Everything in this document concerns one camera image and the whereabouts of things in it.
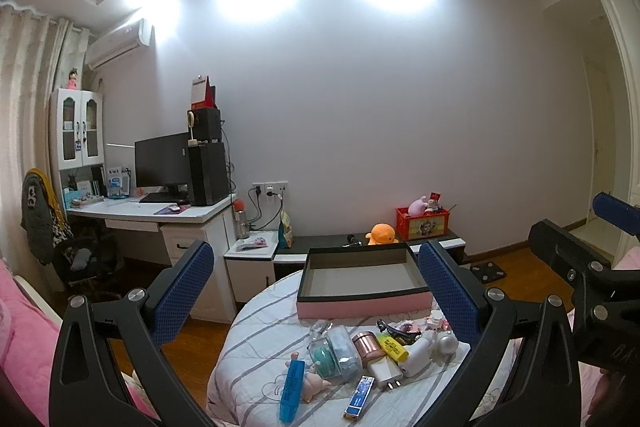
air conditioner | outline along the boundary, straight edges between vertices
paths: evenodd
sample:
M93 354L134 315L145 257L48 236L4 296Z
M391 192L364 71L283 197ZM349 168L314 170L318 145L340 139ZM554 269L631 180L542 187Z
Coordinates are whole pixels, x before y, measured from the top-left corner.
M148 46L152 28L148 19L140 19L100 37L86 52L87 65L95 71L124 54Z

yellow highlighter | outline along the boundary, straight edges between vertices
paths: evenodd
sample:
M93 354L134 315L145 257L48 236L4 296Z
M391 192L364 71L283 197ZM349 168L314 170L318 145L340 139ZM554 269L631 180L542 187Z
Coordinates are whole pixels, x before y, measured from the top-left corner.
M398 341L388 335L380 335L378 343L382 350L396 362L404 362L409 357L409 352Z

striped bedsheet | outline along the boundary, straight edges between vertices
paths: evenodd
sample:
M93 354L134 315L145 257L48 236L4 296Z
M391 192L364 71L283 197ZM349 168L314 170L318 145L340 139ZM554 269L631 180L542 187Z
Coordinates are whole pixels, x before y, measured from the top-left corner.
M207 388L207 414L219 425L240 427L281 427L278 420L279 392L287 374L285 362L291 351L310 363L306 346L312 320L296 315L296 293L301 272L294 273L255 296L236 317L226 338ZM418 319L428 311L387 315L382 319L396 323ZM381 317L335 321L354 335L375 331ZM416 377L403 380L402 387L383 393L372 390L359 427L411 427L436 400L468 353L468 344L444 360L434 360ZM511 342L494 381L487 390L476 415L489 411L504 387L516 357ZM309 403L301 403L290 427L351 426L342 417L356 382L329 388Z

blue gripper pad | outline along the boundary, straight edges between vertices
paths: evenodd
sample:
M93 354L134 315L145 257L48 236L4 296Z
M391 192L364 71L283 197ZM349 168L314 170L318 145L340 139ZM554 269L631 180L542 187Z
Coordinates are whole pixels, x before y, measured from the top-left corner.
M458 340L475 346L482 335L482 312L487 307L482 285L469 270L460 268L437 241L420 247L418 267Z
M593 198L593 212L596 216L629 235L640 235L640 208L601 192Z
M209 280L213 264L213 249L204 241L194 241L180 261L164 270L149 286L146 316L156 346L175 340Z

baseboard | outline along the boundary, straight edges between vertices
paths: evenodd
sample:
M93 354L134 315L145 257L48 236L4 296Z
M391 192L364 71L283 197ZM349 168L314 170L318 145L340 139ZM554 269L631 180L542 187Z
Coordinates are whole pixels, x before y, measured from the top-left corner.
M571 232L572 230L579 229L583 225L587 223L587 218L581 219L580 221L575 221L575 223L571 223L566 227L563 227L567 232ZM498 257L500 255L505 255L507 253L512 253L518 250L524 250L529 247L529 241L520 241L519 243L513 243L512 245L507 245L506 247L496 248L495 250L488 250L486 252L481 252L476 255L467 255L465 254L465 258L463 260L464 263L478 263L479 261L486 261L488 259L493 259L494 257Z
M571 232L572 230L579 229L580 227L583 227L586 224L587 224L587 218L585 217L584 219L581 219L580 221L576 221L575 223L567 225L566 227L563 227L563 228L567 232Z

